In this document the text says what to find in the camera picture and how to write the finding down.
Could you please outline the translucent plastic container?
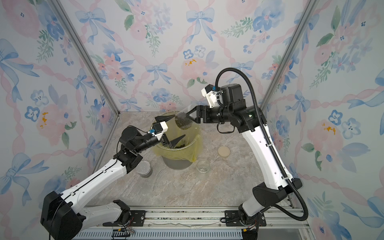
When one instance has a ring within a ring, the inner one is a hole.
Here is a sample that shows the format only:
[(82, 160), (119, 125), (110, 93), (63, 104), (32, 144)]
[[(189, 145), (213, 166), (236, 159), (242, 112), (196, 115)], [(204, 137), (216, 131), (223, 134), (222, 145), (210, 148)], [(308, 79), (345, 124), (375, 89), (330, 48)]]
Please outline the translucent plastic container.
[(177, 127), (181, 130), (187, 130), (193, 125), (193, 123), (187, 123), (185, 117), (186, 116), (184, 113), (184, 109), (175, 115), (175, 123), (176, 123)]

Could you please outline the glass jar with tea leaves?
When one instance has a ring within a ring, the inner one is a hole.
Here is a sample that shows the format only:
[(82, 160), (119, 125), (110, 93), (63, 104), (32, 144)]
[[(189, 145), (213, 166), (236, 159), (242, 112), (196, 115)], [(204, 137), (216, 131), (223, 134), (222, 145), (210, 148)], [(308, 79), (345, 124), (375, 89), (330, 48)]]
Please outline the glass jar with tea leaves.
[(206, 174), (210, 171), (211, 164), (207, 160), (200, 160), (197, 162), (196, 167), (199, 173)]

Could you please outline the beige round jar lid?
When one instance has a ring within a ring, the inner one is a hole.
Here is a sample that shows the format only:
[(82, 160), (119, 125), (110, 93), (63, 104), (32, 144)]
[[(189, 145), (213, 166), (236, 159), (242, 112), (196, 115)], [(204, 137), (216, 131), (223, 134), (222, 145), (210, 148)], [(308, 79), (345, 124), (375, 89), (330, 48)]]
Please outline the beige round jar lid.
[(226, 146), (220, 146), (218, 148), (218, 154), (223, 158), (227, 158), (231, 154), (231, 150)]

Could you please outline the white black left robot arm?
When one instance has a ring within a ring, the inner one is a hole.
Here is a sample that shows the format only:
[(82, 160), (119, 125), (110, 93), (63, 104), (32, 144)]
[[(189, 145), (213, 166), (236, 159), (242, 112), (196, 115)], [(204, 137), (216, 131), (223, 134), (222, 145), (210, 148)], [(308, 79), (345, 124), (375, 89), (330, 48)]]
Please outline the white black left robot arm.
[(91, 176), (61, 192), (55, 191), (44, 198), (41, 224), (48, 231), (49, 239), (71, 240), (79, 232), (104, 223), (116, 223), (126, 228), (132, 220), (130, 207), (121, 200), (103, 206), (88, 207), (87, 204), (102, 190), (134, 170), (142, 161), (141, 152), (157, 144), (174, 148), (181, 135), (169, 140), (165, 122), (155, 123), (142, 134), (134, 126), (128, 126), (119, 139), (121, 149), (113, 158)]

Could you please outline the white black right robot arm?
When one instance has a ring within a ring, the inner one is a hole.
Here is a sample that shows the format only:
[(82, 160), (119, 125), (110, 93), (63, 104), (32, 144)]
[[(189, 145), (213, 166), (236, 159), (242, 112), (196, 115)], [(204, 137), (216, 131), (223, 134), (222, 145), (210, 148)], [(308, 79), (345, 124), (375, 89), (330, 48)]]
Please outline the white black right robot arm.
[[(268, 132), (267, 121), (251, 94), (253, 105), (248, 107), (239, 84), (221, 88), (207, 85), (202, 89), (207, 105), (196, 105), (185, 113), (195, 123), (230, 123), (250, 146), (261, 168), (264, 181), (252, 189), (252, 197), (239, 207), (239, 220), (245, 226), (257, 224), (263, 213), (271, 207), (277, 208), (290, 218), (305, 221), (308, 208), (299, 189), (303, 186), (299, 178), (293, 177), (281, 160)], [(293, 193), (301, 201), (303, 215), (296, 216), (278, 203)]]

